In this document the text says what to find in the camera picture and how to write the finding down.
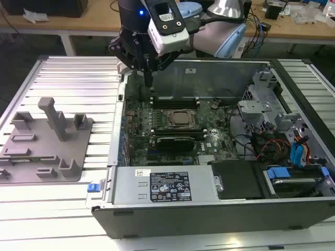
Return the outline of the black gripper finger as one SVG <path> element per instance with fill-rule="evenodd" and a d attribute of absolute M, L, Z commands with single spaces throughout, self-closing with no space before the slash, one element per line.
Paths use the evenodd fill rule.
<path fill-rule="evenodd" d="M 131 36 L 130 40 L 119 36 L 109 44 L 110 52 L 121 60 L 131 70 L 143 73 L 144 85 L 149 86 L 149 70 L 142 51 L 138 36 Z"/>
<path fill-rule="evenodd" d="M 153 83 L 153 72 L 162 71 L 166 69 L 178 56 L 181 55 L 181 51 L 173 51 L 164 55 L 159 56 L 158 54 L 151 54 L 149 56 L 148 63 L 148 86 L 151 87 Z"/>

